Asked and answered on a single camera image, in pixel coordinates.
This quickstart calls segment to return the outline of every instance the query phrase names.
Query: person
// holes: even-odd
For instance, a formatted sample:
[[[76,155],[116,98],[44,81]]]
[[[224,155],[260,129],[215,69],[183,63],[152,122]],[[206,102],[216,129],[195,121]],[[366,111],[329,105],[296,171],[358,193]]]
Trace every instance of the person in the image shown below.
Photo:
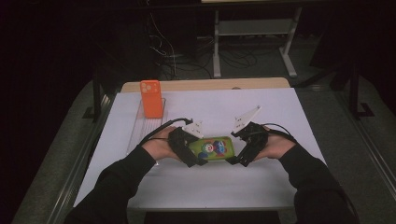
[[[65,223],[124,223],[129,199],[156,161],[179,157],[166,142],[175,127],[168,127],[127,157],[108,166],[93,190],[67,215]],[[277,159],[297,188],[294,207],[297,223],[358,223],[346,195],[327,166],[302,146],[283,136],[269,134],[265,148],[255,158]]]

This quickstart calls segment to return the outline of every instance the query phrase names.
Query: orange phone case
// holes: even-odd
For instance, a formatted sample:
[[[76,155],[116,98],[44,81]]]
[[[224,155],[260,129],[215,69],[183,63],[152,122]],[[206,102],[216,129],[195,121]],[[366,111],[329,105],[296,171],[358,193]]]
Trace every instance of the orange phone case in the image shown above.
[[[161,86],[158,80],[142,80],[140,82],[143,108],[148,119],[160,119],[163,117],[163,98]]]

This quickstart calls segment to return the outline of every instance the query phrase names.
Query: cartoon character print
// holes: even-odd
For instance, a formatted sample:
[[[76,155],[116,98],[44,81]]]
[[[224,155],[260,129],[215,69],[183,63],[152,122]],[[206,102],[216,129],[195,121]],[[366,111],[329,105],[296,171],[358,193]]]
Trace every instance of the cartoon character print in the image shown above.
[[[198,158],[208,157],[224,157],[224,153],[227,151],[225,143],[223,141],[206,142],[201,146],[201,152],[198,154]]]

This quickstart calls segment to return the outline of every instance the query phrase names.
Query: white tabletop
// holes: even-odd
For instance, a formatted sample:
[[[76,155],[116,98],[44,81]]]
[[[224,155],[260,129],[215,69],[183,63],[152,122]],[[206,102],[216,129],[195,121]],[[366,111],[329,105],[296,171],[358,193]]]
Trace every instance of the white tabletop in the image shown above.
[[[201,120],[205,137],[227,135],[235,154],[245,142],[231,136],[234,118],[262,106],[253,122],[277,123],[313,156],[324,161],[294,89],[164,91],[166,119]],[[119,93],[93,154],[75,205],[93,188],[108,165],[124,158],[137,144],[131,136],[139,120],[140,93]],[[293,206],[295,189],[277,160],[263,159],[248,167],[210,161],[188,168],[172,159],[159,161],[143,178],[128,207],[144,210],[278,210]]]

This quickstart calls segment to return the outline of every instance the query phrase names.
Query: forearm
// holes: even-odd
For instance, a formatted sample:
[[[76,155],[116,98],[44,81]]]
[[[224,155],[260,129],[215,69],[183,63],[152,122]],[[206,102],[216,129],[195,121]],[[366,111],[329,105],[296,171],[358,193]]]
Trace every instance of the forearm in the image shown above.
[[[321,160],[296,145],[279,161],[297,188],[294,205],[299,223],[356,223],[342,188]]]
[[[65,223],[122,223],[129,199],[154,164],[147,151],[137,147],[99,175],[94,189],[71,211]]]

